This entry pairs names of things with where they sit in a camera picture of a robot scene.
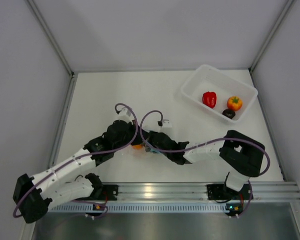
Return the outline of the clear zip top bag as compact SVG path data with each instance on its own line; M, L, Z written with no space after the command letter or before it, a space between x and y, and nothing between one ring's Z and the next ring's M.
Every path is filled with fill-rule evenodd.
M139 129L137 136L135 137L134 141L132 142L131 145L139 145L142 144L143 148L140 150L135 150L131 147L131 145L129 145L127 153L137 159L153 159L154 157L159 156L159 152L156 150L153 150L152 148L150 148L149 146L147 146L144 141L141 138L141 134L143 135L144 139L147 139L147 137L149 136L149 132Z

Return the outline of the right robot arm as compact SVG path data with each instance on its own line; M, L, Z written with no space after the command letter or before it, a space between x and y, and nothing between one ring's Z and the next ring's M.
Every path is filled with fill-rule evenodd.
M248 188L249 179L265 174L270 166L265 146L235 130L229 130L225 137L194 146L187 141L176 142L165 133L152 131L145 145L178 165L225 161L231 169L224 183L208 186L208 198L215 201L252 197Z

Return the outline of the orange fake fruit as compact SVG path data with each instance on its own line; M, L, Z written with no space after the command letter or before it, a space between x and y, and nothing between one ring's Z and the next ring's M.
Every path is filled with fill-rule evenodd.
M140 150L143 148L143 145L142 144L137 144L137 145L131 145L131 147L134 149L134 150Z

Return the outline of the yellow fake bell pepper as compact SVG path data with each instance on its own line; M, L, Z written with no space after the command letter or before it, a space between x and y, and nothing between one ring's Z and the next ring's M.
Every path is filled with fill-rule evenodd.
M238 111L242 108L243 101L237 96L232 96L227 100L227 107L233 111Z

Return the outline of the red fake pepper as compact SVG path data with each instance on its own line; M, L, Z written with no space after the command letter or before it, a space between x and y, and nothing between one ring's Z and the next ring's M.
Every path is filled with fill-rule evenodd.
M217 102L217 94L215 92L208 91L202 95L202 103L208 106L209 108L213 109L216 106L216 102Z

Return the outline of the black fake food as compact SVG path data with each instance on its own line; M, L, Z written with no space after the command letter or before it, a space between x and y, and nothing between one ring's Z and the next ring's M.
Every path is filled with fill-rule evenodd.
M228 109L225 109L223 112L222 112L222 115L229 118L229 119L233 119L236 115L235 111L228 108Z

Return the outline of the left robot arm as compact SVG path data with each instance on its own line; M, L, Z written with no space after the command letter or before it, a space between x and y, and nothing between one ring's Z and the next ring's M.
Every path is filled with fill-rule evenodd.
M26 173L18 177L13 200L16 208L14 218L34 223L48 212L52 198L47 196L70 178L111 159L115 152L130 145L138 133L136 120L114 121L105 133L90 140L75 155L60 164L32 177Z

